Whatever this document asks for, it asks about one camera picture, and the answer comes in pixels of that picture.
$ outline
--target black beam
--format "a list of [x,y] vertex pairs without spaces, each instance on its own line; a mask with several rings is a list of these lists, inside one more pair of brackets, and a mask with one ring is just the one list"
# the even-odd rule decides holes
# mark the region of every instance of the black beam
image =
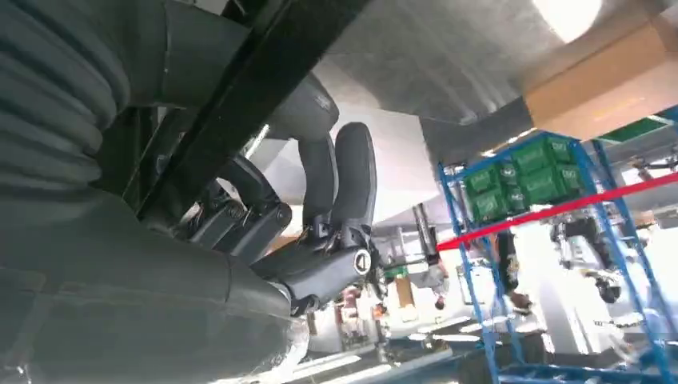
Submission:
[[176,222],[370,0],[269,0],[138,211]]

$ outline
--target metal sheet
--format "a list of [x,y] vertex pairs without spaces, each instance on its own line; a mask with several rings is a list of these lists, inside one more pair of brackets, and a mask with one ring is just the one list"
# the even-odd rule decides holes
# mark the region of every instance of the metal sheet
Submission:
[[[626,2],[375,0],[316,73],[337,102],[468,125],[518,98],[523,72],[585,32],[587,17]],[[565,41],[549,24],[559,8],[560,33],[572,26]]]

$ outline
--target green crate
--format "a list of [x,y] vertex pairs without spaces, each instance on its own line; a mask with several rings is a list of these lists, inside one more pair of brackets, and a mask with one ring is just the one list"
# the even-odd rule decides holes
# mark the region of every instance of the green crate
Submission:
[[506,196],[506,189],[495,188],[474,198],[471,198],[473,217],[476,222],[491,222],[507,217],[510,207]]
[[511,162],[500,165],[500,179],[507,186],[518,186],[518,170]]
[[523,191],[531,204],[555,204],[581,195],[581,178],[575,166],[545,167],[523,176]]
[[477,196],[487,190],[497,188],[500,183],[501,168],[498,164],[492,164],[487,168],[478,170],[464,178],[466,193],[469,197]]
[[512,160],[521,174],[529,174],[558,164],[573,163],[574,157],[569,143],[570,140],[567,138],[544,138],[517,150]]
[[512,214],[522,214],[529,210],[527,194],[519,186],[508,189],[507,199]]
[[518,173],[516,167],[510,162],[492,164],[465,177],[464,184],[469,197],[478,196],[502,184],[517,186]]
[[581,181],[581,173],[578,166],[558,166],[557,169],[563,177],[566,189],[573,193],[580,193],[584,190],[584,184]]

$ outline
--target red strap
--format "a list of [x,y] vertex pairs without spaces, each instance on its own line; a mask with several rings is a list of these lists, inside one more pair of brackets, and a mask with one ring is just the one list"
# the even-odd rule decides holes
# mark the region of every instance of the red strap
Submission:
[[578,198],[577,200],[572,200],[571,202],[566,202],[564,204],[560,204],[559,206],[553,206],[546,210],[540,210],[539,212],[523,214],[505,222],[498,222],[497,224],[492,224],[491,226],[486,226],[480,228],[479,230],[462,234],[461,236],[453,238],[452,240],[438,244],[437,249],[438,251],[455,250],[456,248],[459,248],[461,243],[470,242],[475,238],[481,238],[489,234],[501,232],[502,230],[507,230],[512,226],[519,226],[521,224],[525,224],[526,222],[535,222],[545,218],[551,218],[557,214],[563,214],[571,210],[584,208],[585,206],[590,206],[598,202],[614,200],[627,194],[636,194],[644,190],[657,188],[658,186],[665,186],[667,184],[671,184],[672,182],[678,182],[678,174],[668,174],[666,176],[654,178],[653,180],[648,180],[646,182],[639,182],[630,186],[622,186],[614,190],[606,190],[605,192],[601,192],[599,194],[592,194],[590,196]]

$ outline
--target blue frame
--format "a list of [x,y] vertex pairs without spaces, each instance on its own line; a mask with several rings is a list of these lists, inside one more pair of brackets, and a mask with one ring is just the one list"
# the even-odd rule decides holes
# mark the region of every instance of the blue frame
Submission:
[[[448,203],[449,216],[452,221],[455,235],[457,237],[462,235],[461,224],[459,220],[460,218],[459,215],[457,215],[457,207],[460,207],[459,211],[461,212],[462,222],[469,224],[468,225],[469,231],[477,229],[474,228],[474,225],[469,220],[466,210],[461,208],[465,206],[465,201],[464,194],[461,191],[460,181],[464,177],[472,174],[473,172],[484,169],[485,167],[490,166],[496,162],[503,161],[504,159],[511,156],[511,154],[514,153],[516,150],[524,148],[525,146],[530,145],[537,140],[541,140],[549,136],[565,138],[563,136],[550,133],[536,134],[534,137],[525,140],[524,142],[516,146],[501,151],[492,158],[486,158],[472,166],[463,169],[460,172],[454,172],[454,174],[452,175],[447,175],[445,173],[445,168],[441,164],[438,165],[439,177],[443,185],[445,200]],[[598,176],[597,177],[598,181],[605,189],[609,190],[616,188],[614,174],[612,173],[612,168],[609,165],[609,161],[604,152],[602,144],[597,140],[594,140],[592,143],[593,149],[595,150],[596,156],[598,157],[598,161],[600,163],[601,170],[599,170],[578,140],[573,138],[567,139],[570,140],[571,142],[572,151],[575,159],[577,160],[577,164],[580,167],[582,181],[584,183],[587,194],[595,194],[597,192],[596,179],[594,178],[594,175]],[[450,185],[452,185],[452,187],[455,188],[455,190],[459,194],[460,201],[457,201],[454,198],[453,193],[450,189]],[[652,294],[654,295],[655,298],[657,298],[657,301],[660,304],[659,305],[660,311],[662,315],[665,316],[666,319],[668,320],[669,329],[673,333],[672,336],[675,338],[676,336],[678,336],[678,332],[676,332],[676,325],[674,324],[673,321],[671,309],[666,304],[666,301],[664,300],[659,289],[659,286],[655,280],[654,273],[652,272],[652,268],[649,264],[647,255],[645,254],[643,247],[640,244],[640,239],[636,232],[636,228],[633,225],[633,221],[631,218],[631,214],[628,211],[628,207],[626,206],[624,199],[622,198],[619,198],[614,202],[621,216],[624,218],[624,224],[627,226],[627,230],[632,235],[632,240],[635,243],[635,248],[636,251],[638,252],[639,260],[643,265],[646,276],[650,282]],[[613,259],[617,266],[620,268],[620,272],[623,275],[624,280],[626,281],[626,284],[628,286],[631,302],[634,305],[635,310],[638,313],[640,313],[643,318],[642,322],[643,331],[646,333],[648,340],[650,341],[651,344],[650,350],[643,356],[643,364],[650,361],[653,362],[654,364],[656,364],[656,367],[660,374],[655,375],[655,374],[643,374],[639,372],[626,372],[620,370],[597,370],[569,366],[541,366],[525,364],[522,354],[522,348],[520,345],[520,338],[517,336],[510,319],[508,320],[508,331],[510,332],[512,338],[513,355],[514,358],[516,359],[516,364],[504,370],[499,370],[494,358],[495,339],[491,335],[491,331],[488,330],[488,327],[483,325],[482,310],[478,303],[476,292],[473,287],[473,280],[471,279],[472,266],[471,263],[469,262],[468,255],[466,254],[466,249],[463,246],[461,246],[459,248],[459,251],[461,253],[461,259],[464,266],[466,283],[469,286],[469,293],[471,295],[471,299],[473,300],[473,311],[476,315],[477,321],[481,324],[482,327],[482,338],[483,342],[485,343],[485,357],[488,359],[488,368],[492,376],[493,384],[499,384],[501,382],[503,383],[529,382],[535,384],[563,383],[563,382],[584,383],[587,379],[596,377],[601,378],[606,382],[615,382],[615,383],[638,382],[642,384],[649,384],[655,382],[656,383],[663,382],[667,384],[674,384],[676,383],[676,381],[678,381],[678,378],[673,376],[669,370],[668,365],[669,356],[667,355],[667,351],[664,348],[664,344],[659,339],[655,330],[651,329],[651,327],[648,325],[642,301],[638,295],[637,288],[634,285],[628,273],[626,261],[624,259],[623,254],[621,253],[619,245],[616,242],[616,238],[612,231],[612,225],[609,221],[607,211],[605,210],[603,204],[601,203],[594,205],[594,207],[596,209],[599,223],[602,226],[604,234],[608,237],[609,244],[611,245],[610,248],[612,251]],[[489,254],[492,255],[490,262],[492,263],[494,282],[495,285],[497,286],[496,295],[497,298],[499,299],[499,303],[501,304],[501,310],[503,312],[503,315],[506,316],[507,308],[503,299],[504,288],[503,285],[501,284],[501,280],[499,279],[497,264],[494,261],[493,249],[490,246],[487,237],[483,237],[482,241],[485,246],[485,249],[488,251]]]

